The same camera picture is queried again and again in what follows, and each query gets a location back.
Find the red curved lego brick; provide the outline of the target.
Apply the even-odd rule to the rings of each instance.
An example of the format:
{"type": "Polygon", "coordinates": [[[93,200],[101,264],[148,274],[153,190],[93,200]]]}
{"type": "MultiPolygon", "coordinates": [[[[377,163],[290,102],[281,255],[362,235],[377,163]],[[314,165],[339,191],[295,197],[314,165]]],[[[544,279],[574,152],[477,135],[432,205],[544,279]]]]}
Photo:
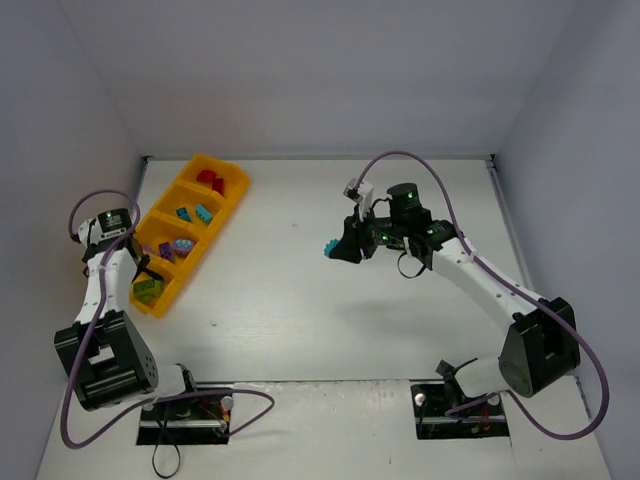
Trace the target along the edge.
{"type": "Polygon", "coordinates": [[[196,180],[202,183],[212,183],[217,177],[217,174],[209,169],[201,170],[197,176],[196,180]]]}

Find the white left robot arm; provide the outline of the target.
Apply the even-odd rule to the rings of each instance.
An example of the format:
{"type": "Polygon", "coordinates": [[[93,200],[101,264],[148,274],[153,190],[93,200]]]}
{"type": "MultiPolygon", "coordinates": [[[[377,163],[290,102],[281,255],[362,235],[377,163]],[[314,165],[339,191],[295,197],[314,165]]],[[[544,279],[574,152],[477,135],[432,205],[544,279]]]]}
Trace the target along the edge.
{"type": "Polygon", "coordinates": [[[128,210],[114,209],[83,222],[74,236],[85,247],[87,290],[74,323],[55,333],[54,345],[70,373],[86,330],[93,316],[99,315],[72,381],[77,399],[88,411],[196,390],[184,365],[157,364],[127,314],[131,285],[148,271],[149,263],[132,234],[119,239],[130,226],[128,210]]]}

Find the teal rounded lego brick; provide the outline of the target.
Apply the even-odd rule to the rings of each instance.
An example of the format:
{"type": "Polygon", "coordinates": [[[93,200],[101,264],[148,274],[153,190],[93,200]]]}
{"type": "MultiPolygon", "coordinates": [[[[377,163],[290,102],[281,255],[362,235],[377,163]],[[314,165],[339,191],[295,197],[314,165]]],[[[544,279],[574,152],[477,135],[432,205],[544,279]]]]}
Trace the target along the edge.
{"type": "Polygon", "coordinates": [[[195,213],[197,217],[206,225],[209,225],[214,218],[214,215],[201,204],[197,204],[195,206],[195,213]]]}

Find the purple small lego cube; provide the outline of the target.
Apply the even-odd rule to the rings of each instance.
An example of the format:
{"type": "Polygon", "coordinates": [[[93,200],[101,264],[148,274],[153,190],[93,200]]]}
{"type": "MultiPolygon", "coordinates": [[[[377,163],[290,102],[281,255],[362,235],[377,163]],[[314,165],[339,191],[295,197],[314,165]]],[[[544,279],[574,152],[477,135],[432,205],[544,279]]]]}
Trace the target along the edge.
{"type": "Polygon", "coordinates": [[[158,245],[158,253],[159,256],[167,260],[169,262],[173,262],[175,260],[175,254],[169,242],[163,242],[158,245]]]}

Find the teal small lego brick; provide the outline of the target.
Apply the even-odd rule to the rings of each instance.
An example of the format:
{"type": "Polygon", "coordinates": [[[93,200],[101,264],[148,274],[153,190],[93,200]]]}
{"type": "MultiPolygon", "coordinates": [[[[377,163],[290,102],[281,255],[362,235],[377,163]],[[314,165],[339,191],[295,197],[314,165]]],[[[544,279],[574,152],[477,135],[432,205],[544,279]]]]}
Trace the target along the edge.
{"type": "Polygon", "coordinates": [[[333,251],[336,249],[338,245],[339,245],[338,239],[331,239],[324,247],[324,250],[323,250],[324,256],[329,259],[334,259],[335,254],[333,253],[333,251]]]}

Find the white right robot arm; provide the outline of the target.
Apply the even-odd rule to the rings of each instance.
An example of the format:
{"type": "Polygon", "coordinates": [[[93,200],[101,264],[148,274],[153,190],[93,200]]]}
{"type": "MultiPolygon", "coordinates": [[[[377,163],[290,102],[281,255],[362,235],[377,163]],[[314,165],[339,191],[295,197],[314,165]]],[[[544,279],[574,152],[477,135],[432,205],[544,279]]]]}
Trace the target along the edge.
{"type": "Polygon", "coordinates": [[[474,359],[461,366],[441,363],[438,373],[455,383],[467,398],[511,390],[531,398],[581,362],[579,344],[569,333],[575,324],[572,307],[562,298],[541,300],[534,292],[505,287],[480,266],[480,256],[463,246],[454,226],[433,219],[421,205],[414,183],[387,190],[389,214],[378,217],[373,188],[351,180],[344,194],[355,202],[344,220],[343,235],[324,250],[330,259],[358,264],[386,247],[417,259],[422,270],[447,279],[465,293],[493,320],[504,335],[497,357],[474,359]]]}

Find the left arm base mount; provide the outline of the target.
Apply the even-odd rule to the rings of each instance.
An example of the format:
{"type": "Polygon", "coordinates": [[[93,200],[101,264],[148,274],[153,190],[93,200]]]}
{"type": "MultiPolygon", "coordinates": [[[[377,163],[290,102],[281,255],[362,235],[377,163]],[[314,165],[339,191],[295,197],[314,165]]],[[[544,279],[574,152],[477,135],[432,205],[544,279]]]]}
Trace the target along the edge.
{"type": "Polygon", "coordinates": [[[204,385],[219,393],[187,400],[163,402],[139,414],[137,446],[209,446],[229,442],[233,394],[229,386],[204,385]]]}

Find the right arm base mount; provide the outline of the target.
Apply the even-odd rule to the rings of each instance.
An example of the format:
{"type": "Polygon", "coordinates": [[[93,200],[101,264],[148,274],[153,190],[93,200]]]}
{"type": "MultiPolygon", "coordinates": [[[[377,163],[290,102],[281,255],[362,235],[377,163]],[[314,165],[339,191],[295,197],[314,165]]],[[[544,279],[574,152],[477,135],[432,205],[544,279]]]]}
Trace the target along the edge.
{"type": "Polygon", "coordinates": [[[478,440],[510,436],[499,395],[470,399],[443,381],[410,385],[418,440],[478,440]]]}

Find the green 2x3 lego brick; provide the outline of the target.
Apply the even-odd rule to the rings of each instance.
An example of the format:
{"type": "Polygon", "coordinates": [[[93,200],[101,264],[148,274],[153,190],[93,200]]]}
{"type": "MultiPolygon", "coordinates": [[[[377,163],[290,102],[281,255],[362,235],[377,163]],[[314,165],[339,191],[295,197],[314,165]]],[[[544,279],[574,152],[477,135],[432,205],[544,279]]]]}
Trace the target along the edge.
{"type": "Polygon", "coordinates": [[[164,281],[154,278],[148,278],[135,281],[132,284],[132,293],[135,297],[160,296],[164,291],[164,281]]]}

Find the pink purple lego piece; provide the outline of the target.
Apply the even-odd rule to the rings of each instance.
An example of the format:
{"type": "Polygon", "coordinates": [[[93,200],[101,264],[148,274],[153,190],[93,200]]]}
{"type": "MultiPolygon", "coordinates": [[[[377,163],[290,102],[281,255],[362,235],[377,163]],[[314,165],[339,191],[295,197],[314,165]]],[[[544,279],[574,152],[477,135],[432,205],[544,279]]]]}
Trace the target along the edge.
{"type": "Polygon", "coordinates": [[[194,249],[195,242],[191,239],[178,238],[171,244],[174,254],[180,258],[186,258],[194,249]]]}

